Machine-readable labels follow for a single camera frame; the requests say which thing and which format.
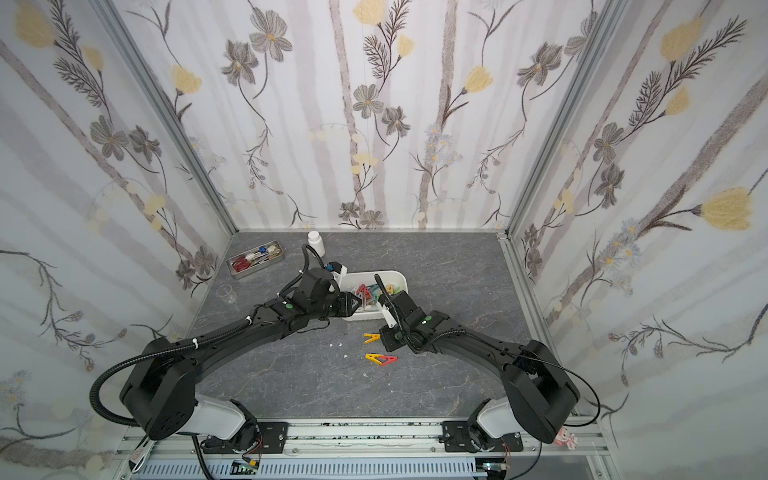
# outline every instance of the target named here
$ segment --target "cable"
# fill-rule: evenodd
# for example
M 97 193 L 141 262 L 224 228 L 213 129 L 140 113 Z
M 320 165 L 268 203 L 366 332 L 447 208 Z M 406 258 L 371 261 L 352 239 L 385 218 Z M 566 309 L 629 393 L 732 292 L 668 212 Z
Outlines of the cable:
M 226 332 L 220 333 L 219 335 L 210 336 L 204 339 L 203 341 L 198 342 L 197 348 L 209 345 L 211 343 L 218 342 L 222 339 L 225 339 L 229 336 L 234 335 L 235 333 L 239 333 L 245 330 L 246 328 L 248 328 L 249 326 L 251 326 L 252 324 L 253 322 L 251 321 L 250 316 L 248 316 L 245 320 L 245 323 L 238 326 L 234 326 L 231 329 L 227 330 Z M 101 398 L 99 396 L 101 387 L 111 376 L 113 376 L 117 372 L 120 372 L 123 369 L 128 368 L 129 366 L 136 365 L 137 363 L 143 362 L 144 360 L 155 359 L 160 356 L 166 356 L 171 353 L 179 353 L 179 352 L 183 352 L 185 350 L 194 349 L 194 348 L 195 348 L 194 343 L 188 343 L 187 345 L 170 346 L 166 349 L 162 349 L 157 352 L 145 353 L 144 355 L 135 356 L 131 359 L 120 362 L 117 365 L 111 366 L 104 373 L 99 375 L 99 377 L 96 378 L 96 381 L 94 382 L 94 384 L 91 386 L 91 391 L 88 393 L 88 399 L 91 402 L 91 407 L 97 414 L 109 420 L 110 422 L 117 423 L 119 425 L 127 425 L 129 427 L 138 427 L 139 424 L 136 420 L 129 419 L 128 417 L 123 417 L 122 415 L 118 415 L 112 412 L 107 407 L 105 407 L 103 403 L 101 403 Z
M 305 243 L 304 245 L 301 246 L 301 250 L 304 252 L 305 258 L 306 258 L 306 251 L 307 250 L 312 252 L 312 255 L 314 255 L 315 258 L 317 259 L 317 263 L 320 264 L 320 268 L 324 269 L 326 267 L 326 264 L 323 263 L 323 259 L 320 257 L 320 254 L 317 253 L 317 250 L 315 250 L 315 247 L 313 247 L 312 245 L 309 245 L 308 243 Z
M 538 454 L 536 455 L 536 458 L 534 458 L 534 461 L 533 461 L 533 463 L 531 463 L 531 466 L 530 466 L 530 467 L 528 467 L 527 469 L 525 469 L 525 472 L 522 472 L 522 473 L 518 473 L 518 474 L 517 474 L 517 475 L 515 475 L 514 477 L 505 478 L 505 480 L 515 480 L 516 478 L 520 478 L 520 477 L 522 477 L 523 475 L 525 475 L 526 473 L 528 473 L 528 472 L 530 472 L 531 470 L 533 470 L 533 468 L 536 466 L 536 464 L 538 463 L 538 460 L 539 460 L 539 459 L 540 459 L 540 457 L 541 457 L 541 447 L 542 447 L 542 444 L 541 444 L 541 440 L 540 440 L 540 441 L 539 441 L 539 443 L 538 443 Z
M 406 330 L 406 328 L 403 326 L 403 322 L 400 319 L 400 314 L 397 312 L 397 307 L 395 306 L 395 303 L 392 301 L 392 297 L 389 295 L 389 292 L 386 291 L 386 287 L 384 286 L 384 282 L 382 281 L 382 277 L 379 276 L 377 273 L 373 276 L 373 278 L 376 280 L 376 285 L 379 286 L 379 290 L 381 290 L 381 294 L 384 296 L 384 300 L 387 303 L 387 306 L 389 308 L 390 313 L 393 317 L 395 317 L 395 323 L 397 323 L 398 328 L 400 328 L 400 332 L 402 332 L 402 339 L 405 340 L 406 345 L 413 351 L 419 351 L 419 349 L 416 348 L 416 346 L 413 344 L 413 341 L 411 340 L 411 333 Z
M 523 358 L 523 359 L 527 359 L 527 360 L 533 360 L 534 362 L 544 363 L 545 365 L 549 365 L 549 366 L 553 366 L 553 367 L 559 368 L 560 370 L 562 370 L 564 372 L 568 372 L 568 373 L 572 374 L 573 376 L 577 377 L 582 382 L 584 382 L 584 384 L 592 391 L 592 395 L 594 395 L 594 401 L 598 405 L 598 411 L 597 411 L 597 413 L 594 414 L 594 416 L 592 417 L 592 419 L 589 422 L 577 423 L 577 424 L 564 423 L 563 426 L 567 426 L 567 427 L 585 427 L 587 425 L 591 425 L 591 424 L 597 422 L 598 417 L 600 416 L 600 410 L 601 410 L 601 407 L 600 407 L 600 397 L 598 396 L 598 393 L 594 391 L 594 388 L 592 388 L 592 385 L 590 385 L 590 383 L 583 376 L 579 375 L 578 373 L 574 372 L 571 369 L 567 369 L 564 366 L 558 365 L 556 363 L 547 362 L 546 360 L 542 360 L 542 359 L 539 359 L 539 358 L 536 358 L 536 357 L 533 357 L 533 356 L 518 355 L 517 353 L 509 352 L 507 349 L 500 349 L 496 345 L 494 345 L 492 343 L 489 343 L 489 342 L 486 342 L 485 340 L 483 340 L 483 338 L 475 335 L 474 333 L 467 332 L 464 329 L 448 330 L 446 332 L 441 333 L 439 336 L 447 336 L 449 333 L 456 333 L 456 334 L 459 334 L 459 335 L 470 336 L 473 339 L 476 339 L 479 342 L 484 343 L 486 346 L 489 346 L 489 347 L 493 348 L 494 350 L 496 350 L 496 351 L 498 351 L 500 353 L 504 353 L 505 355 L 515 356 L 515 357 L 518 357 L 518 358 Z
M 216 480 L 214 476 L 210 474 L 208 466 L 205 465 L 205 461 L 203 460 L 203 452 L 200 450 L 200 441 L 197 440 L 197 435 L 192 435 L 192 443 L 194 445 L 195 455 L 197 455 L 197 463 L 200 464 L 200 470 L 203 471 L 203 475 L 205 475 L 206 480 Z

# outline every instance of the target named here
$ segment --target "red clothespin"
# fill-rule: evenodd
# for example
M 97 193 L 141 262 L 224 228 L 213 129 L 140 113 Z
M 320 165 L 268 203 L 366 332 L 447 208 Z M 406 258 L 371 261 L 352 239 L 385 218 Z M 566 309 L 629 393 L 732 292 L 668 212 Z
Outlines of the red clothespin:
M 360 287 L 357 289 L 357 295 L 360 295 L 360 294 L 362 294 L 363 304 L 365 304 L 368 300 L 371 300 L 373 298 L 370 290 L 368 290 L 368 287 L 365 284 L 360 285 Z
M 379 366 L 389 365 L 390 363 L 397 362 L 397 357 L 396 356 L 381 355 L 379 358 L 382 359 L 382 360 L 385 360 L 385 362 L 383 362 Z

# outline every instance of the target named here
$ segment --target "metal mounting plate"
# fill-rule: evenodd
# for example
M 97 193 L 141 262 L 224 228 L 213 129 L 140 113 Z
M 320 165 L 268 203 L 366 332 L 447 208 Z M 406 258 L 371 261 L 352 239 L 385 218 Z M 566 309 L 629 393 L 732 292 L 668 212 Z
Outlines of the metal mounting plate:
M 283 453 L 288 433 L 288 422 L 259 422 L 262 440 L 261 447 L 254 453 Z M 218 439 L 206 439 L 200 445 L 204 454 L 229 454 L 232 449 L 217 442 Z
M 477 447 L 473 446 L 472 440 L 469 438 L 469 425 L 467 422 L 457 422 L 448 420 L 442 423 L 442 437 L 440 442 L 445 446 L 447 453 L 457 452 L 477 452 Z M 504 444 L 502 439 L 507 442 L 510 452 L 522 452 L 523 441 L 520 434 L 508 433 L 496 440 L 493 448 L 488 450 L 489 452 L 503 452 Z

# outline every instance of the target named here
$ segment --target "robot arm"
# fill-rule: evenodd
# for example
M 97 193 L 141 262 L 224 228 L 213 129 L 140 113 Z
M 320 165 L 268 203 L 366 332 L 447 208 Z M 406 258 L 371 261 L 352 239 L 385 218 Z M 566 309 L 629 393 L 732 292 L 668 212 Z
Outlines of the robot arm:
M 339 289 L 346 268 L 320 261 L 323 268 L 308 269 L 306 248 L 303 272 L 277 298 L 255 306 L 245 323 L 176 343 L 156 339 L 141 356 L 108 369 L 91 387 L 94 410 L 112 422 L 140 426 L 151 440 L 193 432 L 211 437 L 206 446 L 244 452 L 255 445 L 261 437 L 257 419 L 235 400 L 196 395 L 195 385 L 251 349 L 300 331 L 311 319 L 351 316 L 360 307 L 362 300 Z M 469 435 L 478 450 L 519 427 L 553 442 L 579 391 L 546 346 L 534 340 L 527 346 L 502 342 L 465 329 L 444 313 L 427 315 L 405 292 L 394 297 L 385 293 L 379 303 L 388 323 L 381 328 L 388 352 L 407 345 L 414 353 L 455 356 L 502 381 L 508 399 L 484 403 L 470 418 Z M 132 419 L 109 412 L 99 399 L 106 379 L 129 366 L 134 368 L 120 400 Z
M 543 343 L 523 346 L 473 332 L 444 313 L 424 313 L 406 292 L 382 295 L 379 305 L 388 323 L 380 330 L 387 352 L 407 345 L 414 353 L 443 353 L 502 381 L 507 400 L 488 403 L 470 422 L 479 448 L 518 431 L 516 425 L 544 443 L 554 441 L 580 394 Z

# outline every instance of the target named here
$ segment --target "gray flower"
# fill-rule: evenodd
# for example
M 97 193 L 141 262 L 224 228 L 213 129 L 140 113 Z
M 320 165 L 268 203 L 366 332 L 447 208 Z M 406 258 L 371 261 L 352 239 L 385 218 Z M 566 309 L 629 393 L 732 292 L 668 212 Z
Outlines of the gray flower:
M 227 76 L 227 81 L 232 85 L 237 85 L 242 75 L 248 83 L 256 83 L 253 76 L 253 69 L 259 64 L 256 56 L 250 50 L 250 45 L 243 41 L 227 40 L 227 51 L 224 57 L 231 63 L 227 67 L 221 68 L 221 73 Z
M 584 46 L 587 44 L 589 34 L 592 32 L 592 27 L 598 19 L 597 12 L 590 12 L 589 16 L 581 22 L 581 35 L 570 37 L 568 43 L 565 44 L 565 50 L 563 52 L 572 57 L 574 55 L 580 55 L 584 50 Z
M 358 207 L 355 204 L 355 202 L 342 202 L 341 213 L 339 214 L 339 218 L 344 220 L 345 222 L 349 222 L 350 218 L 358 217 L 357 212 L 359 211 L 360 211 L 360 207 Z
M 383 217 L 384 217 L 384 214 L 382 214 L 380 210 L 377 210 L 377 211 L 368 210 L 362 215 L 360 224 L 363 225 L 366 228 L 366 230 L 383 227 L 384 226 Z
M 387 124 L 386 134 L 391 135 L 397 130 L 401 137 L 405 137 L 408 134 L 408 130 L 411 129 L 410 125 L 403 123 L 402 119 L 405 117 L 401 107 L 385 109 L 382 121 Z
M 531 223 L 531 226 L 525 231 L 525 243 L 527 245 L 533 245 L 537 234 L 538 231 L 536 231 L 536 227 L 534 227 L 534 224 Z
M 137 154 L 144 154 L 147 158 L 147 163 L 152 163 L 152 154 L 156 154 L 158 157 L 162 153 L 160 150 L 160 142 L 157 140 L 150 140 L 149 133 L 144 131 L 143 128 L 136 125 L 136 129 L 131 131 L 128 135 L 131 137 L 131 144 L 133 145 L 134 152 Z
M 383 102 L 376 100 L 376 97 L 378 96 L 379 91 L 374 84 L 371 84 L 368 87 L 360 85 L 355 90 L 357 103 L 355 103 L 352 108 L 355 110 L 362 110 L 361 113 L 363 118 L 370 118 L 371 113 L 380 114 L 384 111 L 384 104 Z
M 600 179 L 603 180 L 597 188 L 594 189 L 596 195 L 603 196 L 603 208 L 608 208 L 611 205 L 616 204 L 616 195 L 614 190 L 621 188 L 621 181 L 624 179 L 624 170 L 619 170 L 616 164 L 611 164 L 609 168 L 603 170 L 600 174 Z
M 113 131 L 112 122 L 104 115 L 99 115 L 98 122 L 91 123 L 91 138 L 101 145 L 104 158 L 114 154 L 118 160 L 123 159 L 123 148 L 128 146 L 128 137 L 123 131 Z
M 205 245 L 200 245 L 200 249 L 194 254 L 194 264 L 200 275 L 207 275 L 211 270 L 215 269 L 214 263 L 214 255 L 206 250 Z
M 179 262 L 179 268 L 176 270 L 176 276 L 184 282 L 184 290 L 192 286 L 192 276 L 194 275 L 194 267 L 189 260 Z
M 250 34 L 253 50 L 264 53 L 269 49 L 270 56 L 274 61 L 283 61 L 283 51 L 293 50 L 293 45 L 283 38 L 286 30 L 288 30 L 288 25 L 277 13 L 267 10 L 265 15 L 258 8 L 254 8 L 250 22 L 261 30 L 261 33 Z
M 547 72 L 560 66 L 560 50 L 562 45 L 550 45 L 546 41 L 531 57 L 533 65 L 518 70 L 518 85 L 524 87 L 533 80 L 537 85 L 543 85 L 547 79 Z
M 603 127 L 603 137 L 594 141 L 594 147 L 597 150 L 594 151 L 592 159 L 597 162 L 605 162 L 606 164 L 612 163 L 616 158 L 614 145 L 619 143 L 623 134 L 624 129 L 619 128 L 615 121 Z
M 538 250 L 531 248 L 528 251 L 528 257 L 525 259 L 525 266 L 527 266 L 528 270 L 531 271 L 531 276 L 538 275 L 538 269 L 541 268 L 543 263 L 544 261 L 541 259 L 541 254 L 538 252 Z

